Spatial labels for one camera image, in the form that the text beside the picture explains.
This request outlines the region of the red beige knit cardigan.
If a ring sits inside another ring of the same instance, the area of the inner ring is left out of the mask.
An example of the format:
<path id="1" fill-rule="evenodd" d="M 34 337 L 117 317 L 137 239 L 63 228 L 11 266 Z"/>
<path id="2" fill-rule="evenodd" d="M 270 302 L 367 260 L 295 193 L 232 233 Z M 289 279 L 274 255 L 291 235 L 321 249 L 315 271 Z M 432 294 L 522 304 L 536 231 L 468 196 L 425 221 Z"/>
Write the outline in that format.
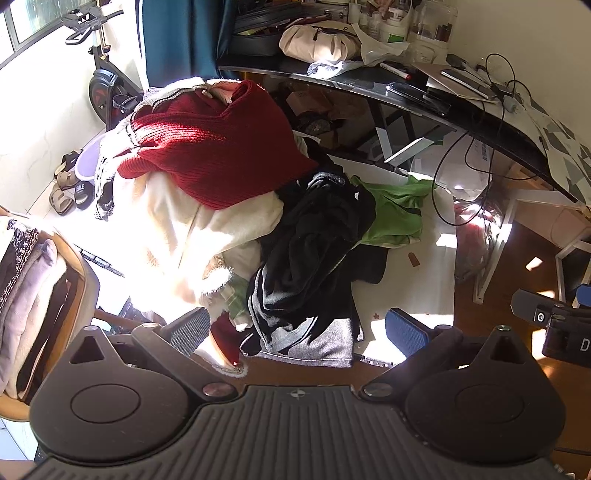
<path id="1" fill-rule="evenodd" d="M 163 173 L 213 210 L 279 190 L 318 165 L 298 149 L 287 116 L 252 80 L 174 82 L 144 97 L 100 144 L 95 215 L 114 210 L 116 176 Z"/>

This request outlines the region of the wooden chair with clothes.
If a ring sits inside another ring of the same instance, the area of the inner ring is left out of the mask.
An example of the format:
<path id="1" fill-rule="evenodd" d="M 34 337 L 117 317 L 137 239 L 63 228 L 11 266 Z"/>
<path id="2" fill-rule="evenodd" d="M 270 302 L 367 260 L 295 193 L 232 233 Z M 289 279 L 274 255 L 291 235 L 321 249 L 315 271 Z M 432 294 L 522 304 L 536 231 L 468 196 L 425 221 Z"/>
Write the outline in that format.
<path id="1" fill-rule="evenodd" d="M 1 417 L 29 419 L 41 383 L 88 325 L 99 281 L 81 253 L 40 222 L 1 211 Z"/>

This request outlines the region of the cream fleece garment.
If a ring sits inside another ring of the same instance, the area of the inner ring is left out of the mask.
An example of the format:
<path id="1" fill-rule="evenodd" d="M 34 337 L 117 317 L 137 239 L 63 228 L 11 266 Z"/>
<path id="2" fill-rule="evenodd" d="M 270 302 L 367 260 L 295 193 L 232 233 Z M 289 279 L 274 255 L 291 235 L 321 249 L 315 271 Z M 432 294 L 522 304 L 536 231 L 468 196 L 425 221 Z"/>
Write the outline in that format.
<path id="1" fill-rule="evenodd" d="M 270 234 L 283 216 L 276 193 L 212 210 L 161 172 L 115 176 L 113 200 L 109 239 L 132 303 L 165 320 L 192 310 L 202 295 L 228 282 L 231 269 L 222 253 Z"/>

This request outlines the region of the black garment pile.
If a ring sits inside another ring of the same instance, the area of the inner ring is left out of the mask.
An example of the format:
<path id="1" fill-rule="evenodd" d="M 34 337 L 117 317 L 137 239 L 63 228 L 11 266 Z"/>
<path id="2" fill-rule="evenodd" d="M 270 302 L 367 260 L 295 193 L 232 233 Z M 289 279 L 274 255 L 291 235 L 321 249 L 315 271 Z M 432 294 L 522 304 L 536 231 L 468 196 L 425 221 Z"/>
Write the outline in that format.
<path id="1" fill-rule="evenodd" d="M 376 200 L 317 148 L 315 171 L 280 189 L 283 217 L 263 237 L 262 264 L 249 281 L 252 319 L 243 355 L 302 366 L 348 368 L 363 339 L 356 281 L 381 282 L 388 251 L 362 242 Z"/>

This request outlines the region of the green garment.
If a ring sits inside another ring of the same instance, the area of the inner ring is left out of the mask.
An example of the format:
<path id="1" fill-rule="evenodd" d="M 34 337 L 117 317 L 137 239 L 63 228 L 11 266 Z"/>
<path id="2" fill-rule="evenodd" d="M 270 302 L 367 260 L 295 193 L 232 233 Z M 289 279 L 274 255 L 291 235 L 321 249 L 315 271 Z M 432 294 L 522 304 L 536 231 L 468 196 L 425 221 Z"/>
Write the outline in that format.
<path id="1" fill-rule="evenodd" d="M 376 202 L 376 217 L 360 243 L 385 248 L 399 248 L 421 240 L 422 207 L 431 194 L 433 181 L 410 176 L 403 185 L 368 183 L 359 176 L 353 185 L 363 186 Z"/>

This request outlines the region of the geometric pattern desk mat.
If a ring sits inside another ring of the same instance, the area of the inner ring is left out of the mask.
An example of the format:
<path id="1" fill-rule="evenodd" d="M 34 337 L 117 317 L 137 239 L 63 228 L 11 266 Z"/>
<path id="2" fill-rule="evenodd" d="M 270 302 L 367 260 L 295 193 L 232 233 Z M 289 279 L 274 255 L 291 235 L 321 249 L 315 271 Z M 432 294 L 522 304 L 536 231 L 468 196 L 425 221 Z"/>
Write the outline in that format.
<path id="1" fill-rule="evenodd" d="M 551 178 L 577 201 L 590 206 L 590 147 L 527 94 L 515 94 L 509 123 L 528 136 L 548 161 Z"/>

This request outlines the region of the brown sandals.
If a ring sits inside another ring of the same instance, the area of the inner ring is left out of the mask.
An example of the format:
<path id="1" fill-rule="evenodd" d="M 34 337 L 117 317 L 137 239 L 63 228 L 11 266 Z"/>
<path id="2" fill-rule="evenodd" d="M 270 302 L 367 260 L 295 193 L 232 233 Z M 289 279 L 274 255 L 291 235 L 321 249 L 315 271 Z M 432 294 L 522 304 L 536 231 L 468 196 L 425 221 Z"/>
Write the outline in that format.
<path id="1" fill-rule="evenodd" d="M 74 165 L 81 151 L 65 154 L 54 174 L 49 203 L 60 216 L 67 215 L 74 208 L 85 210 L 94 199 L 94 183 L 80 181 L 74 173 Z"/>

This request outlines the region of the lavender plastic basin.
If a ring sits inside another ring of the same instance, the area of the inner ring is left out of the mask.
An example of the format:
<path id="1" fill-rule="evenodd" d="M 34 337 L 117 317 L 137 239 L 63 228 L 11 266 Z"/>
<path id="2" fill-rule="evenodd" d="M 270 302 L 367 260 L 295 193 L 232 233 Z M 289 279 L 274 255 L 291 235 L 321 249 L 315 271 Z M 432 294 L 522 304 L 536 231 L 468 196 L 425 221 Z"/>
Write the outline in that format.
<path id="1" fill-rule="evenodd" d="M 74 165 L 74 173 L 78 180 L 94 183 L 100 144 L 104 136 L 104 133 L 98 134 L 82 148 Z"/>

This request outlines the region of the exercise bike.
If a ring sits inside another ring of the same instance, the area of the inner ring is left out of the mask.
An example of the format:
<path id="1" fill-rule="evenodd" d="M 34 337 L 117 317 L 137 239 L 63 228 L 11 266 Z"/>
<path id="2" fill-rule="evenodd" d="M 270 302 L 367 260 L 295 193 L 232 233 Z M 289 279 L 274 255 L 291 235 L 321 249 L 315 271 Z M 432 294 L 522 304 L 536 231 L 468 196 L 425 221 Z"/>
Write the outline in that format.
<path id="1" fill-rule="evenodd" d="M 101 2 L 93 1 L 61 17 L 61 24 L 72 31 L 65 39 L 66 45 L 81 45 L 88 38 L 94 38 L 88 49 L 95 66 L 88 84 L 88 97 L 106 131 L 114 129 L 129 115 L 143 96 L 139 86 L 118 69 L 109 57 L 111 46 L 106 43 L 104 25 L 122 14 L 122 10 L 116 10 L 105 15 Z"/>

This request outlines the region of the black glass desk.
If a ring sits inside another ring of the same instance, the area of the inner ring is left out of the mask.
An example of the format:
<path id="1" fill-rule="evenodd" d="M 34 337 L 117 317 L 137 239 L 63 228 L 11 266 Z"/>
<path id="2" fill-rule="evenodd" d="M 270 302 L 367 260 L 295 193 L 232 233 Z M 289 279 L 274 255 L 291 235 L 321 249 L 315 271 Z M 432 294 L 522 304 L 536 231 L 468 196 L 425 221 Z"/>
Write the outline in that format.
<path id="1" fill-rule="evenodd" d="M 328 80 L 308 77 L 308 64 L 286 56 L 257 57 L 226 55 L 218 61 L 221 71 L 256 73 L 290 78 L 346 93 L 360 95 L 426 117 L 454 129 L 464 129 L 516 163 L 527 168 L 571 202 L 577 200 L 550 176 L 548 161 L 534 142 L 493 113 L 494 106 L 474 104 L 441 90 L 412 87 L 381 67 L 363 67 Z"/>

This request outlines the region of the red marker pen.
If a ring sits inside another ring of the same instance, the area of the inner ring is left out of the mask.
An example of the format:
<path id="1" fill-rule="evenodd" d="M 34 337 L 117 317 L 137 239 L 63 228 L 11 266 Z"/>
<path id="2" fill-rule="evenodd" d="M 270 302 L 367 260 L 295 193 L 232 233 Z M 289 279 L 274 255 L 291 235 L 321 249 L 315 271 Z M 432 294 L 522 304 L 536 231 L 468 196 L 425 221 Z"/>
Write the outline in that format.
<path id="1" fill-rule="evenodd" d="M 412 79 L 412 74 L 405 68 L 394 66 L 393 64 L 389 64 L 387 62 L 381 62 L 379 66 L 384 70 L 397 75 L 405 81 L 410 81 Z"/>

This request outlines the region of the crumpled blue plastic wrap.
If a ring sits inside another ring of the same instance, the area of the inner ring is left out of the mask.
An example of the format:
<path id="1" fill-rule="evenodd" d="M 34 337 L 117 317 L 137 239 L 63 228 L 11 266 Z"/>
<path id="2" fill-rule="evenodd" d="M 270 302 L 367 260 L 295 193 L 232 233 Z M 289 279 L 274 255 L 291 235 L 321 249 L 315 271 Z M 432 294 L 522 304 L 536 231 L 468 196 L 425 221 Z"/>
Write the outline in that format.
<path id="1" fill-rule="evenodd" d="M 365 66 L 363 61 L 343 60 L 338 62 L 317 61 L 308 65 L 308 77 L 328 80 L 335 78 L 342 73 L 353 71 Z"/>

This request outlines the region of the teal curtain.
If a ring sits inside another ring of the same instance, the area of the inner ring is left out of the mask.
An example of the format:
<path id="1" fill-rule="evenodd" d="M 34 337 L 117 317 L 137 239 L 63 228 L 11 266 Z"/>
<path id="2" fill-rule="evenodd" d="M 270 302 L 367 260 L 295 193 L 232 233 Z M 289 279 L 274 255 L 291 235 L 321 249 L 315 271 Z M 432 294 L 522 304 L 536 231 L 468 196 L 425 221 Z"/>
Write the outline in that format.
<path id="1" fill-rule="evenodd" d="M 139 3 L 138 21 L 151 87 L 221 76 L 217 62 L 228 52 L 238 3 L 152 0 Z"/>

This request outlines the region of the white plastic bag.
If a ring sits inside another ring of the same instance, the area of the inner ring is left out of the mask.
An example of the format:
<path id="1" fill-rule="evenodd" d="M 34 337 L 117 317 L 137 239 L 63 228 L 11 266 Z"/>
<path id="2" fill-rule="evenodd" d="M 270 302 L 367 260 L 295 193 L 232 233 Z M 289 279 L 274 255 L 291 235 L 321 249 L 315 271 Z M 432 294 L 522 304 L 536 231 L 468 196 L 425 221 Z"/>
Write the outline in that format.
<path id="1" fill-rule="evenodd" d="M 402 57 L 410 44 L 408 42 L 383 43 L 363 32 L 358 23 L 352 25 L 356 37 L 360 41 L 360 55 L 363 65 L 374 67 L 384 61 L 396 60 Z"/>

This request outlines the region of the beige drawstring bag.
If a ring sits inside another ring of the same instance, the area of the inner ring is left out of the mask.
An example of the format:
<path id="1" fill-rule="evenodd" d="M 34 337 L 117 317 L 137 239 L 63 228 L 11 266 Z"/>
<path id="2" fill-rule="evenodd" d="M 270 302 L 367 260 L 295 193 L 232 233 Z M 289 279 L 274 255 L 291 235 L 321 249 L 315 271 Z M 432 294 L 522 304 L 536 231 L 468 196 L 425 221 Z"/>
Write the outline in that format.
<path id="1" fill-rule="evenodd" d="M 361 55 L 361 43 L 352 25 L 325 20 L 294 24 L 280 37 L 280 51 L 308 64 L 337 63 Z"/>

